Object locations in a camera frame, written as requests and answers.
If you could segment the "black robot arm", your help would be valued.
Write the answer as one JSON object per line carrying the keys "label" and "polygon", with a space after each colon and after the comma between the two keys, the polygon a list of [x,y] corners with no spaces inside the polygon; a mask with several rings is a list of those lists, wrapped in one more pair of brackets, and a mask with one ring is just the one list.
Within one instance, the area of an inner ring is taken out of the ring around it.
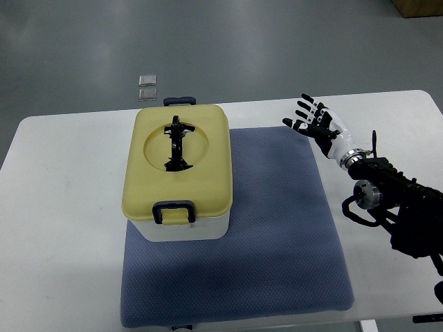
{"label": "black robot arm", "polygon": [[342,213],[355,223],[383,227],[393,250],[414,259],[429,257],[442,274],[442,193],[397,171],[387,158],[355,155],[345,163],[356,181],[342,202]]}

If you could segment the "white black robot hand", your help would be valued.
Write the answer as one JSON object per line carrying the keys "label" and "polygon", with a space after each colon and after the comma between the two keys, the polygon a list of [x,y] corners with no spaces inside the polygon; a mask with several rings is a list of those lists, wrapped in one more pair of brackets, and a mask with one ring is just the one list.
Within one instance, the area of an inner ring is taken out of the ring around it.
{"label": "white black robot hand", "polygon": [[324,156],[345,167],[348,158],[362,155],[363,150],[354,143],[350,130],[332,109],[304,93],[297,105],[297,118],[284,118],[282,122],[294,131],[313,138]]}

